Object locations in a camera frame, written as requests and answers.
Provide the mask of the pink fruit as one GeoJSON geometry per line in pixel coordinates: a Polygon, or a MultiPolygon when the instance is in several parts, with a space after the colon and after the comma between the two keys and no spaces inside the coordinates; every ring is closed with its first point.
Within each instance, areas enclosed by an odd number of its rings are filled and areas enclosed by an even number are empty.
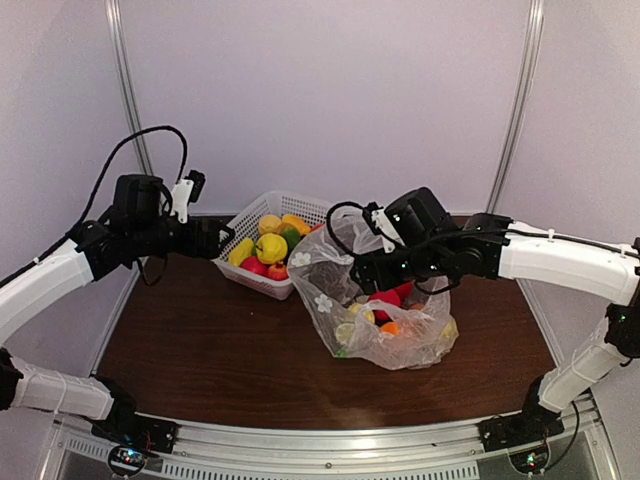
{"type": "MultiPolygon", "coordinates": [[[[376,292],[369,297],[369,301],[380,301],[385,304],[402,307],[404,302],[413,291],[414,284],[412,282],[404,283],[391,290],[376,292]]],[[[374,310],[375,323],[378,326],[390,321],[389,315],[383,310],[374,310]]]]}

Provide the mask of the clear printed plastic bag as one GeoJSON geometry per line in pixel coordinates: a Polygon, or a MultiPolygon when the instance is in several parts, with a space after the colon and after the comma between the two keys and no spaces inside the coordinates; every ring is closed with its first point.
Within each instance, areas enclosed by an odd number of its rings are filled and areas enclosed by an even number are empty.
{"type": "Polygon", "coordinates": [[[458,339],[458,327],[450,294],[424,292],[445,287],[446,279],[399,287],[400,302],[394,305],[390,298],[364,293],[351,279],[354,261],[321,227],[298,244],[287,263],[289,279],[331,355],[364,359],[387,370],[439,363],[458,339]]]}

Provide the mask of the orange fruit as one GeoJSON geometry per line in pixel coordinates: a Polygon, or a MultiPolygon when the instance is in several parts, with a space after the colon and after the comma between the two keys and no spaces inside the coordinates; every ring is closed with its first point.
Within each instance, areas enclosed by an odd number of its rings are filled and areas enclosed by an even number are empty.
{"type": "Polygon", "coordinates": [[[399,324],[394,321],[389,321],[384,323],[382,326],[379,327],[379,330],[381,333],[388,334],[391,336],[397,336],[401,332],[399,324]]]}

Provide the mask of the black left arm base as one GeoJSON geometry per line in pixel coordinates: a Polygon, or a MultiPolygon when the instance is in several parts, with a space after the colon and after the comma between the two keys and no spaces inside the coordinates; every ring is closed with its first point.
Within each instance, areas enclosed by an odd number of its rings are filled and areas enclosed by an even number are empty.
{"type": "Polygon", "coordinates": [[[116,443],[107,456],[110,470],[122,478],[142,472],[160,454],[174,451],[178,425],[173,421],[144,416],[137,412],[137,403],[117,382],[93,376],[107,387],[113,404],[105,419],[88,419],[91,433],[116,443]]]}

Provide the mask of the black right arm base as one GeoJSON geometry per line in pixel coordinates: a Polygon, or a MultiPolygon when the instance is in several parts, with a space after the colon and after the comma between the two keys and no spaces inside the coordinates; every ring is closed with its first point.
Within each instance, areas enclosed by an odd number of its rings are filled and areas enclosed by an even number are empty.
{"type": "Polygon", "coordinates": [[[542,378],[529,387],[519,413],[495,415],[477,424],[485,452],[507,449],[515,470],[524,475],[542,474],[551,464],[549,440],[565,431],[560,414],[539,405],[542,378]]]}

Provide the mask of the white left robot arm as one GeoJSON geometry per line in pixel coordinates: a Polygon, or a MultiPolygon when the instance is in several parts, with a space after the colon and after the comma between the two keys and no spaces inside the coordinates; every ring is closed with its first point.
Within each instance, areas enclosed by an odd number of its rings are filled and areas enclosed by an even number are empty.
{"type": "MultiPolygon", "coordinates": [[[[213,260],[233,239],[221,221],[189,212],[205,185],[192,170],[167,187],[156,176],[123,175],[112,204],[96,220],[80,220],[50,252],[1,284],[1,340],[75,292],[147,257],[172,254],[213,260]]],[[[104,380],[33,365],[1,351],[1,407],[65,413],[104,422],[123,444],[137,442],[144,424],[125,394],[104,380]]]]}

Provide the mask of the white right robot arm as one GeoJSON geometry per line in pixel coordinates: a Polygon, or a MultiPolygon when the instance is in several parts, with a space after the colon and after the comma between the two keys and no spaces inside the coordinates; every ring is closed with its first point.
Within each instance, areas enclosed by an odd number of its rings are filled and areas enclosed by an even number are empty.
{"type": "Polygon", "coordinates": [[[535,440],[581,393],[639,356],[639,246],[541,229],[509,216],[472,215],[458,225],[431,190],[418,188],[386,207],[362,209],[381,239],[357,253],[351,275],[367,294],[434,277],[447,288],[474,276],[514,280],[568,296],[544,332],[577,334],[556,367],[532,387],[529,406],[513,419],[519,440],[535,440]]]}

